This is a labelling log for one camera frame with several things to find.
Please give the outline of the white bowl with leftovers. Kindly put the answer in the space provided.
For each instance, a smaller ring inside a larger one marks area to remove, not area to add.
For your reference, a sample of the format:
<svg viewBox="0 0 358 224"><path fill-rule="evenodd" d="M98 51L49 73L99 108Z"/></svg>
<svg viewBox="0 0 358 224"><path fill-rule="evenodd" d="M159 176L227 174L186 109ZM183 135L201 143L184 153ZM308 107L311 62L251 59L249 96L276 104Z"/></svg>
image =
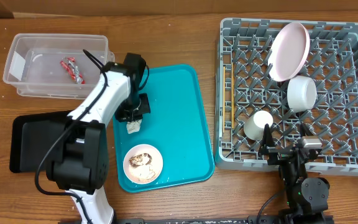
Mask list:
<svg viewBox="0 0 358 224"><path fill-rule="evenodd" d="M162 173L163 157L157 148L149 144L139 144L125 155L123 169L131 182L149 184Z"/></svg>

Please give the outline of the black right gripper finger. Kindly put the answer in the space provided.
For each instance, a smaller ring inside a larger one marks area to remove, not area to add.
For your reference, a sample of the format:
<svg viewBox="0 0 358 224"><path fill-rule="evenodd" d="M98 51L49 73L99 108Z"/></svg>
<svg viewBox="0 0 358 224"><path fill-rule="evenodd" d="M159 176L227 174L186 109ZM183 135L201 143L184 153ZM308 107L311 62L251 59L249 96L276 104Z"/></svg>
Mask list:
<svg viewBox="0 0 358 224"><path fill-rule="evenodd" d="M310 129L307 127L307 125L304 122L300 123L300 136L303 137L309 137L312 136L313 133L310 131Z"/></svg>
<svg viewBox="0 0 358 224"><path fill-rule="evenodd" d="M268 124L265 124L263 138L261 141L261 148L266 149L268 147L275 147L275 143L274 143L274 140L272 137L272 132L270 130L270 126Z"/></svg>

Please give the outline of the white round plate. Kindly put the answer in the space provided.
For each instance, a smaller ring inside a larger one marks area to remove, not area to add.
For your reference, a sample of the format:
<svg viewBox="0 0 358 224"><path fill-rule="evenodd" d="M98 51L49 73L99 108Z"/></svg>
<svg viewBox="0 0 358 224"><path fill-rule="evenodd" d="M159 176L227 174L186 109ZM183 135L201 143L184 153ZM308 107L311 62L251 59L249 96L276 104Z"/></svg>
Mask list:
<svg viewBox="0 0 358 224"><path fill-rule="evenodd" d="M304 66L310 50L310 35L299 22L287 24L270 48L268 65L271 79L283 82L296 76Z"/></svg>

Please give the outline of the red snack wrapper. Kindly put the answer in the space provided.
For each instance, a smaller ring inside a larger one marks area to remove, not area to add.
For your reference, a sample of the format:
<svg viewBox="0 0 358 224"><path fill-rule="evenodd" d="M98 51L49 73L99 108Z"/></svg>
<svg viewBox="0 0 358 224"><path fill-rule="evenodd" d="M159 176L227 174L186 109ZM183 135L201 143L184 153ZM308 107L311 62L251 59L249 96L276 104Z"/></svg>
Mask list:
<svg viewBox="0 0 358 224"><path fill-rule="evenodd" d="M85 80L74 57L63 57L60 61L60 65L76 84L85 84Z"/></svg>

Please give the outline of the white napkin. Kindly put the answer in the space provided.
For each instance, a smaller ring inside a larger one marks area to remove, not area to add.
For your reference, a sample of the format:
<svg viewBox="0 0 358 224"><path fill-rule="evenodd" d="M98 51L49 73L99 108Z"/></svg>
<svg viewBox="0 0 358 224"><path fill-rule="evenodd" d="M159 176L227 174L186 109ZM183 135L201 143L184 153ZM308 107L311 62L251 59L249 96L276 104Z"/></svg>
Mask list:
<svg viewBox="0 0 358 224"><path fill-rule="evenodd" d="M126 129L128 134L136 133L140 131L142 120L138 119L135 121L127 122Z"/></svg>

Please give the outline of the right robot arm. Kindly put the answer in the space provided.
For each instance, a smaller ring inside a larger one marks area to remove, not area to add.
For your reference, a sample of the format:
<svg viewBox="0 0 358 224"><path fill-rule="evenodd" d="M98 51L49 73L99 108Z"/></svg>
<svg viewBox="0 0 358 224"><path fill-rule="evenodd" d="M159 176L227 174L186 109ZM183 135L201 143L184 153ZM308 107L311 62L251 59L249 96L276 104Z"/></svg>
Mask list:
<svg viewBox="0 0 358 224"><path fill-rule="evenodd" d="M329 182L322 177L308 177L306 163L317 159L322 142L304 123L300 124L300 141L284 149L276 149L269 125L265 125L259 153L268 156L268 165L278 166L284 189L271 196L260 208L256 223L330 224L328 209ZM269 217L264 208L281 194L286 194L288 208Z"/></svg>

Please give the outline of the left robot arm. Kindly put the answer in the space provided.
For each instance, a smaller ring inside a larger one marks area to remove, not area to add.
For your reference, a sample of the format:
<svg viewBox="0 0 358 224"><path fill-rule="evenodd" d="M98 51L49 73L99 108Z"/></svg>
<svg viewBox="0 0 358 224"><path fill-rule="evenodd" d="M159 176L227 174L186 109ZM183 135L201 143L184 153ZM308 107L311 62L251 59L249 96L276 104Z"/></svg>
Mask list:
<svg viewBox="0 0 358 224"><path fill-rule="evenodd" d="M82 223L115 223L104 190L109 170L106 128L112 119L140 121L150 112L147 94L141 93L149 67L139 54L128 53L123 63L106 64L85 54L99 68L99 82L77 109L50 122L54 142L40 166L57 184L56 195L73 199Z"/></svg>

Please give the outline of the white plastic cup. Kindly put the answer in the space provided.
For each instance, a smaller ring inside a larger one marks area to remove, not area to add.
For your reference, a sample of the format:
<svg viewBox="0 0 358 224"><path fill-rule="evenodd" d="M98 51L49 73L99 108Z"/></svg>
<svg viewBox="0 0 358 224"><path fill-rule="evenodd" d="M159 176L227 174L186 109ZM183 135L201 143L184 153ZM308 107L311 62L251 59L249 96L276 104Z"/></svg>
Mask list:
<svg viewBox="0 0 358 224"><path fill-rule="evenodd" d="M266 124L273 124L273 116L267 111L260 110L244 123L244 134L251 140L259 141L263 138Z"/></svg>

